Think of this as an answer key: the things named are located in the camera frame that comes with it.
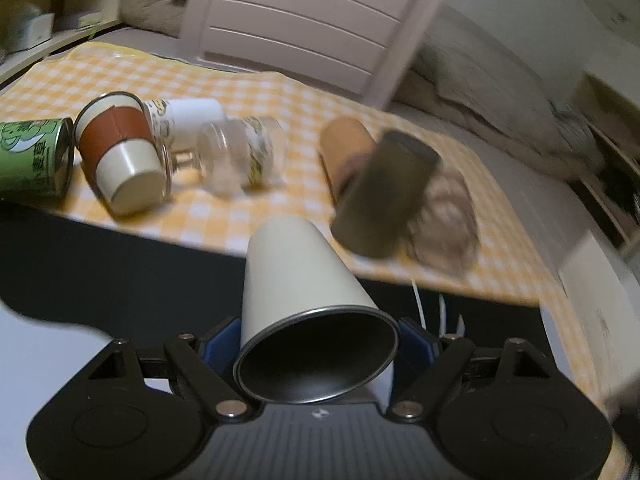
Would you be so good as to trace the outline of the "dark olive upside-down tumbler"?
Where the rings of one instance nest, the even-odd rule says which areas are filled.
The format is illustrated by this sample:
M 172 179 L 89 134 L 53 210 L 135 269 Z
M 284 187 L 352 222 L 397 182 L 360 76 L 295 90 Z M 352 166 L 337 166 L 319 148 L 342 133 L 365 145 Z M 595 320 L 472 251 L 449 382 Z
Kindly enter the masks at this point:
M 338 202 L 333 237 L 358 256 L 393 255 L 439 164 L 440 155 L 428 144 L 409 133 L 386 130 Z

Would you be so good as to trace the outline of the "green tin cup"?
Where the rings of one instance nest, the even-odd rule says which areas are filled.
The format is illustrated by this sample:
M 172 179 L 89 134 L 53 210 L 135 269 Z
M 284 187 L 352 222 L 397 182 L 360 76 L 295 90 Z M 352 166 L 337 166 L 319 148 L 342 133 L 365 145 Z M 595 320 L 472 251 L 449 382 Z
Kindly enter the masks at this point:
M 72 118 L 2 122 L 2 196 L 63 196 L 74 166 Z

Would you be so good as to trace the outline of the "pink folding table top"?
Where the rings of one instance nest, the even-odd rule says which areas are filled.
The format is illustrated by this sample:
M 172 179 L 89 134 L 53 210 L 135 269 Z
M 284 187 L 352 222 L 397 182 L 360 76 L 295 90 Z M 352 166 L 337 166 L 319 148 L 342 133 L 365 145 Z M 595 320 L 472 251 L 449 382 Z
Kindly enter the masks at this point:
M 188 0 L 179 54 L 275 70 L 382 110 L 445 0 Z

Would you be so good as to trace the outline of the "clear mug with brown bands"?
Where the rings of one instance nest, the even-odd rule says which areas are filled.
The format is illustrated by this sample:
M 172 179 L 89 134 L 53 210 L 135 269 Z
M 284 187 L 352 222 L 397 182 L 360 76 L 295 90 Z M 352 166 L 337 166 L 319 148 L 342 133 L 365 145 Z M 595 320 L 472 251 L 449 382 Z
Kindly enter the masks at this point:
M 421 209 L 408 224 L 406 247 L 410 258 L 438 272 L 463 276 L 471 271 L 480 234 L 460 171 L 439 169 L 428 182 Z

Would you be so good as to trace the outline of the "beige bedding pile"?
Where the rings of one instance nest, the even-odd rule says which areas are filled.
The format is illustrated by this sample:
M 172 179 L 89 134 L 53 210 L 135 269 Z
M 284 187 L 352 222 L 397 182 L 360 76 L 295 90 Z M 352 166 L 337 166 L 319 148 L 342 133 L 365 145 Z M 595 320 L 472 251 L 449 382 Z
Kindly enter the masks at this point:
M 605 165 L 582 116 L 553 102 L 513 55 L 450 13 L 425 33 L 393 99 L 465 128 L 552 178 L 578 180 Z

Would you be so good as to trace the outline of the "brown paper cup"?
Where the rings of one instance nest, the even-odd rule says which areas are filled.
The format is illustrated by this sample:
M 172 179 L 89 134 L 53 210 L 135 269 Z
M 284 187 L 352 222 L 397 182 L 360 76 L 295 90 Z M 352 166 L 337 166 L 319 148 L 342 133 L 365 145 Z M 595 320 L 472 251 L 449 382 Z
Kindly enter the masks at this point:
M 370 132 L 356 118 L 339 117 L 322 129 L 319 155 L 335 203 L 367 165 L 375 147 Z

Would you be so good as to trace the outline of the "yellow checkered cloth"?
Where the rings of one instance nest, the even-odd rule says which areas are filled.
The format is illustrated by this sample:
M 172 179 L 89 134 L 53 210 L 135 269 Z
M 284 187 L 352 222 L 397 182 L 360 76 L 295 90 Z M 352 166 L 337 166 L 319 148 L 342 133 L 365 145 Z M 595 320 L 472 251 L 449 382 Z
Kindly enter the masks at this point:
M 424 268 L 405 252 L 385 260 L 344 254 L 344 263 L 370 278 L 547 308 L 559 330 L 574 382 L 590 399 L 599 399 L 591 353 L 570 300 L 536 251 L 503 188 L 470 148 L 439 131 L 278 73 L 217 72 L 96 41 L 32 66 L 2 93 L 1 117 L 6 122 L 73 118 L 91 100 L 115 90 L 145 101 L 209 98 L 218 101 L 231 117 L 274 118 L 280 126 L 273 135 L 276 175 L 268 188 L 257 193 L 218 197 L 202 188 L 196 170 L 183 170 L 176 175 L 167 203 L 117 219 L 94 194 L 84 172 L 76 169 L 67 196 L 54 207 L 58 216 L 166 242 L 242 254 L 257 227 L 280 214 L 296 214 L 321 231 L 328 229 L 334 203 L 319 157 L 319 140 L 332 119 L 355 118 L 372 136 L 386 129 L 409 133 L 434 148 L 446 168 L 464 177 L 480 239 L 476 263 L 462 278 Z

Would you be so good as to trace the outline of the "clear glass jar cup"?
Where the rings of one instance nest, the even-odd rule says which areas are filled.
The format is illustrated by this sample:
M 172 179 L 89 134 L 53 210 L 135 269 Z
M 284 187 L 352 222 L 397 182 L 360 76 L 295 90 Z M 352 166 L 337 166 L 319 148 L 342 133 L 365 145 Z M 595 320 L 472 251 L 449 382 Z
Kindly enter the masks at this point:
M 196 137 L 203 186 L 222 197 L 280 186 L 287 148 L 288 135 L 270 116 L 206 124 Z

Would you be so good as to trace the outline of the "cream cup with red sleeve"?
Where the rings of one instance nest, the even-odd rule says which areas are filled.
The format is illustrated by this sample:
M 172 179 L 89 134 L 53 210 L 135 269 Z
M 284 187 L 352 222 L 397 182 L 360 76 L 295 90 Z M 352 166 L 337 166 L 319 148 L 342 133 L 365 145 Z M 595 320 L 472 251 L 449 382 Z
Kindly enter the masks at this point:
M 168 194 L 165 163 L 134 94 L 113 91 L 90 101 L 76 117 L 74 138 L 86 178 L 113 216 L 137 214 Z

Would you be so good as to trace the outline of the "white shoe box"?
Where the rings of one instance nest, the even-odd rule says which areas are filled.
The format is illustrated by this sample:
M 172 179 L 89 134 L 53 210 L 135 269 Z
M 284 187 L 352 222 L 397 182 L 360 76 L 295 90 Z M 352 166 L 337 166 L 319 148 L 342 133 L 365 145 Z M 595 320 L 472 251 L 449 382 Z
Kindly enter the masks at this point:
M 593 359 L 605 405 L 639 406 L 639 281 L 620 253 L 591 232 L 558 269 Z

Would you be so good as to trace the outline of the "tissue box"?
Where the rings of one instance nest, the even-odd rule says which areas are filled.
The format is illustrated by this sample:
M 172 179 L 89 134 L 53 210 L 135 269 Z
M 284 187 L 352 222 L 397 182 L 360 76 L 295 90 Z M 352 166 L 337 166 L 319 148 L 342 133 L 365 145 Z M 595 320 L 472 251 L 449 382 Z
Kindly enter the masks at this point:
M 52 37 L 54 14 L 43 12 L 35 3 L 14 4 L 6 22 L 3 45 L 9 53 L 37 47 Z

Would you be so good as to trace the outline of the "wooden right shelf unit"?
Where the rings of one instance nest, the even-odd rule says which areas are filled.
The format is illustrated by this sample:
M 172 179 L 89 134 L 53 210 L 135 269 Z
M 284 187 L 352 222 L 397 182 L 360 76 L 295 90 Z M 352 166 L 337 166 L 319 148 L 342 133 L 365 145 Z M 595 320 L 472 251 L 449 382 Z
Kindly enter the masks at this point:
M 585 73 L 570 105 L 603 156 L 598 171 L 570 182 L 592 218 L 625 258 L 639 249 L 639 103 Z

